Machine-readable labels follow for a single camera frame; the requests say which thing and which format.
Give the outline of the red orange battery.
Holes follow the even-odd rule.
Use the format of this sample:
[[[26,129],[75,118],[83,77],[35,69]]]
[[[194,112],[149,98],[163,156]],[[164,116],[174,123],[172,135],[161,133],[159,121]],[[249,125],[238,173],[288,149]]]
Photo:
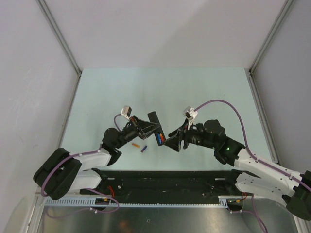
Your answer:
[[[165,141],[163,134],[159,134],[160,142],[163,143]]]

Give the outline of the black remote control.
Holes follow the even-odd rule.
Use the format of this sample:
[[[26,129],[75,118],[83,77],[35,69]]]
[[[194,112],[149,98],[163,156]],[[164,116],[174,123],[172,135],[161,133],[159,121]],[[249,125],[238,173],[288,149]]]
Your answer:
[[[151,123],[156,125],[156,129],[154,130],[154,135],[159,146],[163,146],[166,140],[165,134],[163,132],[162,126],[158,119],[157,113],[155,111],[150,112],[147,114],[148,119]]]

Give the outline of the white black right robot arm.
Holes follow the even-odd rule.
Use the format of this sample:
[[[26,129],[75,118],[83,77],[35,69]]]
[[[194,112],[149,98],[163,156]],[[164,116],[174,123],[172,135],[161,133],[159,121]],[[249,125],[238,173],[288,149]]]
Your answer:
[[[164,145],[179,152],[189,144],[214,150],[221,164],[235,168],[234,177],[224,182],[230,195],[239,191],[273,200],[294,216],[311,219],[311,173],[293,171],[251,153],[244,144],[233,140],[217,120],[188,127],[188,122],[169,134]]]

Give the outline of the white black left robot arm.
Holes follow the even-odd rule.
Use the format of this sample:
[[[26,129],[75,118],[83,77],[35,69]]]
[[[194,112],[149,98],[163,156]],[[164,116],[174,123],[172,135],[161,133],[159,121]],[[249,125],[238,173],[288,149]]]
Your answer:
[[[160,128],[154,117],[144,121],[132,116],[121,131],[108,128],[96,150],[71,154],[65,148],[56,149],[35,172],[33,181],[41,188],[42,196],[53,200],[81,189],[102,194],[107,190],[107,181],[97,171],[115,164],[121,156],[121,147],[137,137],[144,140]]]

